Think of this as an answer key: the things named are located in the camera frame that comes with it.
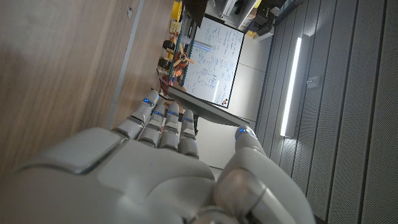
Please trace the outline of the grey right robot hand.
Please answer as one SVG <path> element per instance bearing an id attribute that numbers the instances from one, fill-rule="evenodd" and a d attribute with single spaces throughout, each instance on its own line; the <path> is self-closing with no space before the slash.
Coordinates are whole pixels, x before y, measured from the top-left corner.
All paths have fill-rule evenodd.
<path id="1" fill-rule="evenodd" d="M 151 91 L 112 130 L 84 130 L 20 166 L 1 184 L 2 223 L 314 223 L 298 185 L 248 123 L 171 89 Z M 198 156 L 196 119 L 236 128 L 218 177 Z"/>

